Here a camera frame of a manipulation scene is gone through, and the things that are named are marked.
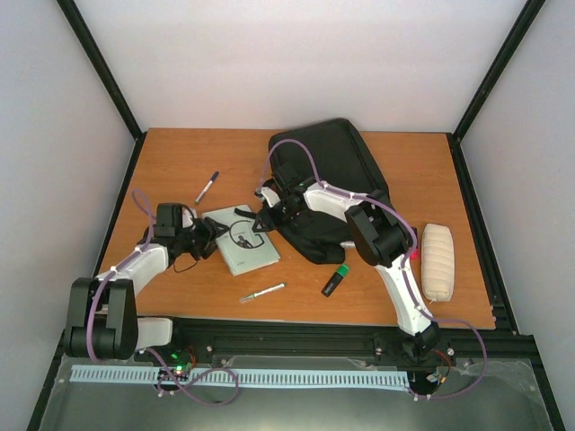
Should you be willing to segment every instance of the gray floor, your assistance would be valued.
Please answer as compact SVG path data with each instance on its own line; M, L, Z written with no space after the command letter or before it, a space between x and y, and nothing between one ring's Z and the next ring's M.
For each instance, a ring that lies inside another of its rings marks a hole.
M234 367L253 367L238 360ZM333 360L287 359L282 366L312 369L353 366ZM70 383L71 364L60 368L42 430L551 430L531 367L525 361L490 361L488 377L454 400L418 401L407 394L381 390L242 390L222 408L205 408L182 395L157 397L152 385ZM260 367L277 367L259 358ZM473 381L481 364L454 369L440 393ZM195 390L206 400L222 400L223 388Z

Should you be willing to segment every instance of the white perforated rail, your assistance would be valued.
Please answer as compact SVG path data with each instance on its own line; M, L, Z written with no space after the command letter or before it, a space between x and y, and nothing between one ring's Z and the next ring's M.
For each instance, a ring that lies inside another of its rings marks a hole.
M193 379L207 368L195 368ZM157 383L157 366L74 365L70 382L79 383ZM405 391L407 373L398 371L310 371L310 370L234 370L240 387L262 389L356 388ZM174 384L164 381L163 384ZM228 373L211 373L197 383L200 386L234 386Z

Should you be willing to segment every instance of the white wall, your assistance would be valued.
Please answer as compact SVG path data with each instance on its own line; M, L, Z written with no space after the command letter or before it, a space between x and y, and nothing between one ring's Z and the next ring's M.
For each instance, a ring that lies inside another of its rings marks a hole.
M23 430L132 140L55 1L0 14L0 429Z
M453 131L525 0L79 0L142 127Z
M575 3L547 2L464 139L513 311L575 429Z

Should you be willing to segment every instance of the white notebook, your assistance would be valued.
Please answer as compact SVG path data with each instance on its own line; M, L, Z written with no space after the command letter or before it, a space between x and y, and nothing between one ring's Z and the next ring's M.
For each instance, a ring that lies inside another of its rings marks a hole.
M209 217L230 230L216 239L224 261L233 275L267 267L279 260L279 254L265 233L252 232L253 220L234 212L236 208L251 211L247 205L208 211L202 218Z

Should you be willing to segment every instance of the wooden table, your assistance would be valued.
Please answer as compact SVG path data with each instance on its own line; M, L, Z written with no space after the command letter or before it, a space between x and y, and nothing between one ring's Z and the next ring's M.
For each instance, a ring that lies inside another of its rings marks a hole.
M192 205L214 171L217 181L197 207L205 211L248 204L261 208L253 195L275 130L150 129L129 189L138 187L153 208L160 202ZM449 226L456 247L456 287L449 303L433 303L437 317L459 317L477 327L495 327L473 245L456 173L443 134L362 133L390 188L395 208L419 233L427 223ZM146 217L129 193L119 212L102 270L134 248ZM277 232L270 238L281 261L233 277L219 251L190 271L171 269L156 277L137 297L139 314L265 321L396 325L392 302L377 273L358 254L347 252L351 270L330 298L321 290L337 265L314 265ZM177 260L178 269L192 262ZM418 282L420 261L412 262ZM287 287L249 303L239 298L286 282Z

